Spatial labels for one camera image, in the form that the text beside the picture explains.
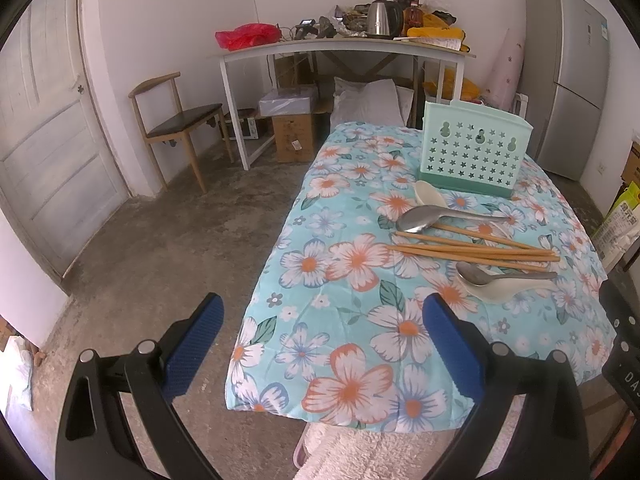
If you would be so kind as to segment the silver refrigerator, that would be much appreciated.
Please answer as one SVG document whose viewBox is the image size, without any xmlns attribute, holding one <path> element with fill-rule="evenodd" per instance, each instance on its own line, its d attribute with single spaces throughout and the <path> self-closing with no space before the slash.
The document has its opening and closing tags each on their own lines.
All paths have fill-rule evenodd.
<svg viewBox="0 0 640 480">
<path fill-rule="evenodd" d="M 586 0 L 525 0 L 518 90 L 533 126 L 527 154 L 543 170 L 577 181 L 600 126 L 608 88 L 606 18 Z"/>
</svg>

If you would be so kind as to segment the yellow bag under table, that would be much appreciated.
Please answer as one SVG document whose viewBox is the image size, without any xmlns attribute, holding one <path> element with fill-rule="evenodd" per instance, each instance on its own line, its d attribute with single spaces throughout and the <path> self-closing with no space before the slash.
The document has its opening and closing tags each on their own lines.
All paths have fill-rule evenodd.
<svg viewBox="0 0 640 480">
<path fill-rule="evenodd" d="M 444 81 L 442 82 L 442 98 L 451 100 L 454 95 L 454 77 L 456 73 L 452 68 L 447 67 L 444 73 Z M 423 84 L 424 91 L 429 96 L 437 96 L 438 85 L 437 79 L 427 80 Z M 474 102 L 480 98 L 480 87 L 474 84 L 472 80 L 464 77 L 462 80 L 462 89 L 460 99 L 466 102 Z"/>
</svg>

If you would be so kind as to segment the green rice bag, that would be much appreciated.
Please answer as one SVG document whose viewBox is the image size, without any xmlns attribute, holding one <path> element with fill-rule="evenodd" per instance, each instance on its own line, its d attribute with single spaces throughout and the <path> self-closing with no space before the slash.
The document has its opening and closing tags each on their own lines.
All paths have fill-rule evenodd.
<svg viewBox="0 0 640 480">
<path fill-rule="evenodd" d="M 592 242 L 606 273 L 639 238 L 639 187 L 631 181 L 594 233 Z"/>
</svg>

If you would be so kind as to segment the red plastic bag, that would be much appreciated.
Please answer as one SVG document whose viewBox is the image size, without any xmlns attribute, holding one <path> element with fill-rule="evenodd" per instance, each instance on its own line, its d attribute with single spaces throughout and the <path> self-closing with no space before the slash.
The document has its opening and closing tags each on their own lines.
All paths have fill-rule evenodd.
<svg viewBox="0 0 640 480">
<path fill-rule="evenodd" d="M 282 32 L 276 25 L 250 23 L 233 30 L 215 32 L 214 37 L 221 49 L 239 51 L 264 44 L 276 44 L 282 38 Z"/>
</svg>

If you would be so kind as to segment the wooden chopstick two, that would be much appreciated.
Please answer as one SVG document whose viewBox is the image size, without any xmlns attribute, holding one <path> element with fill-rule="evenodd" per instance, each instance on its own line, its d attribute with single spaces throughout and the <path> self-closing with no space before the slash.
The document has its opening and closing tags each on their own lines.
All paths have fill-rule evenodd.
<svg viewBox="0 0 640 480">
<path fill-rule="evenodd" d="M 438 237 L 431 235 L 422 235 L 422 234 L 412 234 L 396 231 L 395 235 L 402 236 L 408 238 L 409 240 L 422 240 L 422 242 L 433 242 L 441 245 L 448 246 L 459 246 L 459 247 L 472 247 L 474 246 L 473 242 L 465 242 L 464 240 L 455 240 L 454 238 L 446 238 L 446 237 Z M 506 243 L 500 243 L 498 246 L 489 246 L 488 249 L 491 252 L 498 252 L 498 250 L 502 250 L 503 252 L 507 250 L 508 252 L 522 252 L 523 254 L 529 254 L 531 256 L 536 257 L 554 257 L 554 252 L 551 249 L 542 249 L 536 248 L 533 246 L 527 246 L 526 244 L 516 244 L 510 242 L 508 240 Z"/>
</svg>

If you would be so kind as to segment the grey foil wrapped box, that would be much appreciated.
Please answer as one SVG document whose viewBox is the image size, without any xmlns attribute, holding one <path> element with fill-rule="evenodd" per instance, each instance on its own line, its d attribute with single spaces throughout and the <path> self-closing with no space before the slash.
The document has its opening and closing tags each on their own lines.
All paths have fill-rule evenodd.
<svg viewBox="0 0 640 480">
<path fill-rule="evenodd" d="M 258 102 L 262 117 L 309 115 L 318 101 L 315 86 L 272 89 Z"/>
</svg>

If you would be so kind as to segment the wooden chopstick one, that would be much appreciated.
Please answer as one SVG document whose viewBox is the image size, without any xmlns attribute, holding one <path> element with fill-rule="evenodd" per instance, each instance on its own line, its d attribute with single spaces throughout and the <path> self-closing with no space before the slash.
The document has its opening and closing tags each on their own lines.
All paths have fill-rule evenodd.
<svg viewBox="0 0 640 480">
<path fill-rule="evenodd" d="M 517 242 L 516 240 L 510 240 L 510 238 L 498 237 L 491 234 L 475 232 L 468 229 L 457 228 L 456 226 L 447 226 L 446 224 L 442 224 L 440 222 L 436 222 L 434 226 L 432 226 L 432 229 L 461 234 L 467 237 L 478 238 L 479 240 L 489 240 L 490 242 L 494 242 L 494 243 L 501 244 L 508 247 L 528 250 L 529 252 L 541 252 L 542 254 L 549 254 L 549 255 L 552 253 L 552 249 L 544 249 L 536 246 L 530 246 L 527 244 Z"/>
</svg>

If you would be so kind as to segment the white sack under table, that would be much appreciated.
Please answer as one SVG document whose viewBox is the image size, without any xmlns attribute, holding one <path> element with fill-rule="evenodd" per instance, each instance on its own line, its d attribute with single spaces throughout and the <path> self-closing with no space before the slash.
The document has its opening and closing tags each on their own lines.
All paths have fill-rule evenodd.
<svg viewBox="0 0 640 480">
<path fill-rule="evenodd" d="M 335 77 L 330 131 L 344 122 L 403 127 L 408 124 L 413 95 L 391 79 L 360 84 Z"/>
</svg>

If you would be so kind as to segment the steel electric kettle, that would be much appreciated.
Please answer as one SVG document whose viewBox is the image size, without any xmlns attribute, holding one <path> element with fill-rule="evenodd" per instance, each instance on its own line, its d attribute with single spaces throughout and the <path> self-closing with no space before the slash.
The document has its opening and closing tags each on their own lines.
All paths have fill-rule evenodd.
<svg viewBox="0 0 640 480">
<path fill-rule="evenodd" d="M 371 38 L 394 39 L 402 31 L 402 10 L 396 1 L 373 0 L 368 9 L 366 34 Z"/>
</svg>

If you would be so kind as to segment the white panel door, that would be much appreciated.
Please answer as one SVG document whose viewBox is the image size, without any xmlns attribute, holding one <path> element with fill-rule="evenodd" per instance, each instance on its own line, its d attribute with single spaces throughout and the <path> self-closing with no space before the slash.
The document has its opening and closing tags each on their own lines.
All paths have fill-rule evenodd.
<svg viewBox="0 0 640 480">
<path fill-rule="evenodd" d="M 78 0 L 32 0 L 1 49 L 1 203 L 55 281 L 128 190 L 92 102 Z"/>
</svg>

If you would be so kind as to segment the pink rolled mat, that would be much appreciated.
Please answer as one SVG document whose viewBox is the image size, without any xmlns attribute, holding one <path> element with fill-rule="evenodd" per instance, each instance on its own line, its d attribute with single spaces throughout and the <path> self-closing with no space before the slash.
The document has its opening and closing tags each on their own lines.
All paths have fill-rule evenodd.
<svg viewBox="0 0 640 480">
<path fill-rule="evenodd" d="M 480 94 L 487 105 L 498 110 L 511 109 L 524 62 L 524 47 L 524 36 L 508 29 Z"/>
</svg>

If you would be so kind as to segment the white side table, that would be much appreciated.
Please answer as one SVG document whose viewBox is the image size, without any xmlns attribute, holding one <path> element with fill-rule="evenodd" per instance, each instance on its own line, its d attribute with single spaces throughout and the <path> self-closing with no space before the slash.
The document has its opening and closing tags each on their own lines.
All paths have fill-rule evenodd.
<svg viewBox="0 0 640 480">
<path fill-rule="evenodd" d="M 283 41 L 276 42 L 275 44 L 263 44 L 258 47 L 224 52 L 219 57 L 219 69 L 222 84 L 224 85 L 224 95 L 226 96 L 229 107 L 236 144 L 238 144 L 241 164 L 245 171 L 250 170 L 252 163 L 256 162 L 256 160 L 262 156 L 262 153 L 269 148 L 271 144 L 273 144 L 274 137 L 270 136 L 270 138 L 259 148 L 256 148 L 254 152 L 249 153 L 247 151 L 242 137 L 238 107 L 236 106 L 235 97 L 228 75 L 228 64 L 232 62 L 251 60 L 252 58 L 266 58 L 269 66 L 273 66 L 273 58 L 276 55 L 316 52 L 329 52 L 331 54 L 334 54 L 335 52 L 375 52 L 384 53 L 387 56 L 407 55 L 411 56 L 415 61 L 419 58 L 424 58 L 424 60 L 437 62 L 439 66 L 438 88 L 436 94 L 437 102 L 442 102 L 446 66 L 454 68 L 454 88 L 452 89 L 452 98 L 454 100 L 461 99 L 465 61 L 467 58 L 473 57 L 473 55 L 469 53 L 432 46 L 431 44 L 419 44 L 418 42 L 411 41 L 410 39 L 388 40 L 337 37 Z"/>
</svg>

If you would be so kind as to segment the cardboard box under table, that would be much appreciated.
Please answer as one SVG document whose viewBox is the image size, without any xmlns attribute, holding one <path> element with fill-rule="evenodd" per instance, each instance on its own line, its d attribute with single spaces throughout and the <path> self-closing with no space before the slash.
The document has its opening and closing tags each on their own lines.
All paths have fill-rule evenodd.
<svg viewBox="0 0 640 480">
<path fill-rule="evenodd" d="M 278 162 L 288 164 L 314 160 L 316 156 L 314 116 L 311 114 L 273 116 L 272 128 Z"/>
</svg>

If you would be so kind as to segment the wooden chopstick three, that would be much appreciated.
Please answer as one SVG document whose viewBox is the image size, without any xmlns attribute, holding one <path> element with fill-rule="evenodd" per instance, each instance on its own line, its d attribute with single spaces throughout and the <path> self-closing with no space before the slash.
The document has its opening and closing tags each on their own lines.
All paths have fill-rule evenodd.
<svg viewBox="0 0 640 480">
<path fill-rule="evenodd" d="M 528 249 L 497 249 L 491 247 L 431 246 L 431 245 L 388 245 L 388 248 L 406 252 L 407 254 L 449 254 L 469 256 L 480 259 L 523 261 L 523 262 L 559 262 L 560 257 L 554 252 Z"/>
</svg>

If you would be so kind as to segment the steel spoon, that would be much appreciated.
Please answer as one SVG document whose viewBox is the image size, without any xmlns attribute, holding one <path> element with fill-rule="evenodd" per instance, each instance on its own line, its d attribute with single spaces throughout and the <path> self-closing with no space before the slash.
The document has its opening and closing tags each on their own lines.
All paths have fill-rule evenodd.
<svg viewBox="0 0 640 480">
<path fill-rule="evenodd" d="M 402 232 L 420 233 L 434 226 L 442 218 L 454 218 L 472 221 L 508 221 L 506 216 L 486 216 L 474 212 L 458 211 L 435 205 L 421 205 L 402 214 L 396 222 L 397 229 Z"/>
<path fill-rule="evenodd" d="M 458 262 L 456 264 L 456 269 L 458 274 L 465 281 L 476 286 L 486 286 L 499 280 L 554 280 L 558 276 L 555 272 L 513 272 L 490 274 L 482 270 L 479 266 L 467 262 Z"/>
</svg>

